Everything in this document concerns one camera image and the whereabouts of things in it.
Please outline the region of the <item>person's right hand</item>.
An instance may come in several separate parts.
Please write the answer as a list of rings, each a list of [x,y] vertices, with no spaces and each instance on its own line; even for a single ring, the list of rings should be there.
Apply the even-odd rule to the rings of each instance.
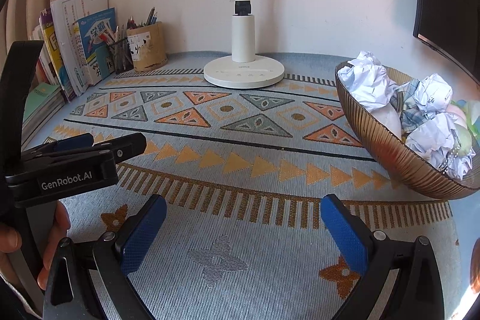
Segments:
[[[480,292],[480,239],[477,239],[471,254],[469,287],[475,294]]]

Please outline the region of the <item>person's left hand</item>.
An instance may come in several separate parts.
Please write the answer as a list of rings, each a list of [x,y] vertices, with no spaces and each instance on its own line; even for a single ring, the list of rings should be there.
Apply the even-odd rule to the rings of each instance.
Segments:
[[[43,232],[39,242],[34,241],[35,249],[41,254],[41,270],[37,276],[37,285],[42,290],[47,287],[48,275],[51,263],[55,255],[58,242],[67,236],[71,228],[71,222],[68,211],[60,201],[55,203],[55,212],[49,216],[49,230]],[[1,276],[4,277],[16,290],[23,292],[24,286],[14,270],[9,254],[15,253],[21,249],[22,236],[18,231],[5,224],[1,224]]]

